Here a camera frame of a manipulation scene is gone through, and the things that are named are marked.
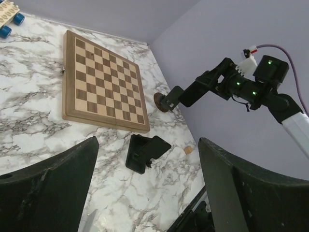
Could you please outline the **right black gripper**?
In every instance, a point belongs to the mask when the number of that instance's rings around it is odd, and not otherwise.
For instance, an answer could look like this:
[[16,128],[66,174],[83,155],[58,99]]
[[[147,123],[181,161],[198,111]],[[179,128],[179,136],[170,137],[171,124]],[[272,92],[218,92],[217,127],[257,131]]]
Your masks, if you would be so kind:
[[243,77],[230,58],[224,58],[214,69],[198,77],[196,82],[200,89],[210,89],[225,100],[236,96],[247,101],[251,110],[261,107],[263,83]]

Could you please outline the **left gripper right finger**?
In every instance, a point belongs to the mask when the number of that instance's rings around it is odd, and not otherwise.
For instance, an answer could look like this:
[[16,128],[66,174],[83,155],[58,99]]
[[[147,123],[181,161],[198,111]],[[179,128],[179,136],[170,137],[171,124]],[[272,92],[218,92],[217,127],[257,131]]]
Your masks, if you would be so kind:
[[262,168],[200,138],[198,151],[217,232],[307,232],[309,182]]

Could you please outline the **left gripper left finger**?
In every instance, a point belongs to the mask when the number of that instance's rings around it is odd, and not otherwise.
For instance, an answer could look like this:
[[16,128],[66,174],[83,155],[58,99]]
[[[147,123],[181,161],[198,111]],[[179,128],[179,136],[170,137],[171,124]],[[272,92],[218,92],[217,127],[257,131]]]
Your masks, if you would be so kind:
[[76,232],[98,156],[95,136],[0,177],[2,232]]

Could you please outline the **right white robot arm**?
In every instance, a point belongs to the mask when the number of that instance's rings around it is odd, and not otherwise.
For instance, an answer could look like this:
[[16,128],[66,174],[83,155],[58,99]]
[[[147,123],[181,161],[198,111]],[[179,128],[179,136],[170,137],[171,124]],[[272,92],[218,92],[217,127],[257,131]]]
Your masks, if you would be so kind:
[[263,56],[257,63],[253,56],[235,64],[225,58],[217,67],[196,79],[202,93],[211,91],[223,99],[241,98],[248,110],[268,108],[305,156],[309,155],[309,117],[287,94],[277,89],[289,70],[287,62]]

